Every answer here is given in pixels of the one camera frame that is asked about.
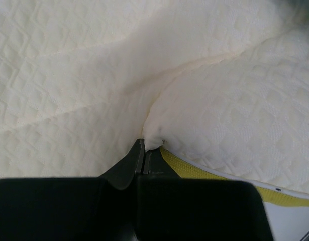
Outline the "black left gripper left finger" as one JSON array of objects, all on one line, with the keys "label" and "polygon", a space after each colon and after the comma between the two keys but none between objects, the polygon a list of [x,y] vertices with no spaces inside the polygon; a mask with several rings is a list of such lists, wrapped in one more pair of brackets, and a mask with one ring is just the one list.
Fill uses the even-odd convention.
[{"label": "black left gripper left finger", "polygon": [[135,240],[128,188],[143,139],[98,177],[0,179],[0,240]]}]

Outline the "cream quilted pillow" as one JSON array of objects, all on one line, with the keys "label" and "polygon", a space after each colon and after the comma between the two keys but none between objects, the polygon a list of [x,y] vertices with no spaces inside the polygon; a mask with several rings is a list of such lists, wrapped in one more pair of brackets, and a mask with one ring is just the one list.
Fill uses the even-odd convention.
[{"label": "cream quilted pillow", "polygon": [[0,1],[0,178],[183,177],[309,207],[309,1]]}]

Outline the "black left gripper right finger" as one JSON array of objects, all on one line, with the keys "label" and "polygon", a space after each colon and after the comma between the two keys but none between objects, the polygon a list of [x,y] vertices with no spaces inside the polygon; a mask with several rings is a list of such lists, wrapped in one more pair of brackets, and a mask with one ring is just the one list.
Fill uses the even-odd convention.
[{"label": "black left gripper right finger", "polygon": [[248,182],[182,178],[157,149],[146,153],[136,184],[139,240],[273,240]]}]

